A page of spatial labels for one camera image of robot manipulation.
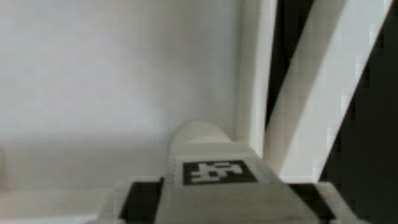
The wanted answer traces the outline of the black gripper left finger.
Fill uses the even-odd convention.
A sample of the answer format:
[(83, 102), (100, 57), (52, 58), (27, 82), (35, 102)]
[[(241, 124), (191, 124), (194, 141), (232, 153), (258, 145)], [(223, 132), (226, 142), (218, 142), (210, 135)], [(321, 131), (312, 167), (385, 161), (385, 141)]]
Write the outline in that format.
[(164, 178), (136, 177), (116, 185), (97, 224), (155, 224)]

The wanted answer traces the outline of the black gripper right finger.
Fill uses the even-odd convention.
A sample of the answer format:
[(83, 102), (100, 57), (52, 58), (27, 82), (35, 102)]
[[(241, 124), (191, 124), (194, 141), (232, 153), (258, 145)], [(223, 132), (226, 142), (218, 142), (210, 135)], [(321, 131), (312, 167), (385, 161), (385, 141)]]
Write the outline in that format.
[(290, 188), (319, 216), (321, 224), (372, 224), (358, 217), (331, 182), (290, 183)]

